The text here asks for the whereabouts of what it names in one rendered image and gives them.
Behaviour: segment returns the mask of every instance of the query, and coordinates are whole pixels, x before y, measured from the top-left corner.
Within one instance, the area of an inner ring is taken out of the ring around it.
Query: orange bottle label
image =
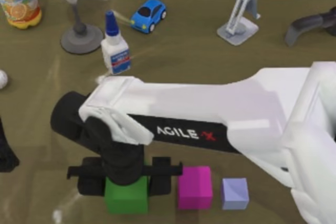
[[[33,20],[40,12],[38,0],[0,0],[6,17],[16,23]]]

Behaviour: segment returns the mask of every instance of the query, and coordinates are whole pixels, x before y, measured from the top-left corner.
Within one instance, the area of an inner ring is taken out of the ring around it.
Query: yellow bottle
[[[8,22],[19,29],[36,26],[42,18],[38,0],[0,0]]]

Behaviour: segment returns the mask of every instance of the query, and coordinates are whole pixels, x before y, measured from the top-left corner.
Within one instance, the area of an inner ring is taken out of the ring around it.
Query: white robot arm
[[[79,115],[102,119],[120,142],[155,138],[241,153],[291,188],[308,224],[334,224],[335,83],[335,62],[265,68],[224,85],[107,77]]]

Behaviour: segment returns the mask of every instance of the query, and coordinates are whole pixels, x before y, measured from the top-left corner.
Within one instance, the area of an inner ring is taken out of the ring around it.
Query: pink block
[[[179,209],[208,209],[212,198],[210,167],[183,167],[183,175],[178,178]]]

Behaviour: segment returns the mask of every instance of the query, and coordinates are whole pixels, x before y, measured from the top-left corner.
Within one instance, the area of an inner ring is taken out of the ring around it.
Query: brown wood surface
[[[80,0],[79,11],[83,21],[103,29],[107,9],[130,17],[143,1]],[[303,35],[293,48],[284,43],[293,20],[328,11],[334,0],[259,0],[261,19],[256,24],[260,31],[239,47],[216,35],[235,0],[163,1],[167,18],[153,34],[144,35],[119,23],[133,56],[126,75],[150,82],[228,83],[263,67],[308,67],[313,61],[336,59],[336,38],[323,30]],[[148,147],[147,156],[171,156],[174,162],[212,168],[211,210],[176,210],[175,188],[169,196],[151,198],[146,216],[109,215],[103,198],[85,197],[71,203],[77,182],[66,180],[67,166],[80,164],[91,153],[53,133],[50,113],[64,93],[90,92],[95,77],[106,69],[100,50],[74,56],[61,49],[60,36],[73,22],[69,5],[63,0],[40,3],[43,21],[29,30],[10,27],[0,15],[0,69],[11,78],[11,84],[0,91],[0,115],[22,163],[13,173],[0,174],[1,224],[53,223],[52,212],[60,205],[66,224],[304,224],[289,189],[243,156],[164,143]],[[247,177],[247,210],[220,209],[222,177]]]

